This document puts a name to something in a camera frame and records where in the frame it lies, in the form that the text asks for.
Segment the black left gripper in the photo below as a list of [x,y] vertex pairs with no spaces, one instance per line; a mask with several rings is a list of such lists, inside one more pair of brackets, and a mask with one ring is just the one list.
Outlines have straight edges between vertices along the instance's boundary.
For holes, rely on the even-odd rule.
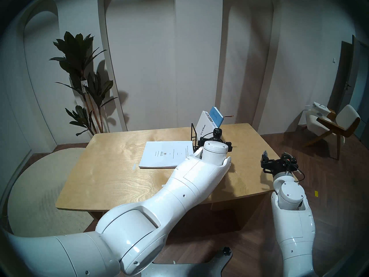
[[233,148],[231,142],[226,142],[221,139],[222,133],[222,129],[214,129],[213,132],[201,136],[197,143],[197,148],[203,147],[207,141],[220,142],[227,145],[228,148]]

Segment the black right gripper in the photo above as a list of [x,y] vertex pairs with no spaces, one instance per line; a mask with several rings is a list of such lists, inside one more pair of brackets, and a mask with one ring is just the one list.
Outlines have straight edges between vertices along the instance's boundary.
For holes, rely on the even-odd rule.
[[296,158],[287,152],[283,152],[279,159],[274,160],[269,159],[267,151],[264,151],[261,156],[260,165],[264,173],[272,175],[279,173],[288,175],[288,173],[299,169]]

